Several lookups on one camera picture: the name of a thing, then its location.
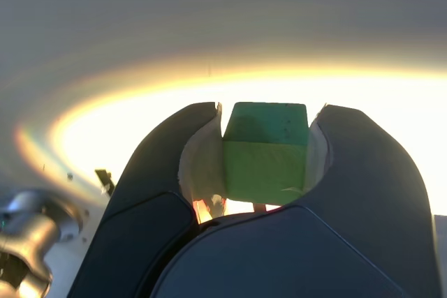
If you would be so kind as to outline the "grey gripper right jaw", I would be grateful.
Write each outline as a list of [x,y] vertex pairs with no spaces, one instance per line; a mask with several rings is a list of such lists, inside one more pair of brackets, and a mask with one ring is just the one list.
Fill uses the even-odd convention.
[[406,150],[365,113],[325,106],[314,186],[187,244],[153,297],[441,297],[434,219]]

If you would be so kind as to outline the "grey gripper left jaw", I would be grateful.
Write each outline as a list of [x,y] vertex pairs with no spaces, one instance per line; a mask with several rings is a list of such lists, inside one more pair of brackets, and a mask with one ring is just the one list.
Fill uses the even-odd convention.
[[163,268],[199,224],[177,174],[187,141],[217,114],[195,103],[138,145],[119,178],[69,297],[149,297]]

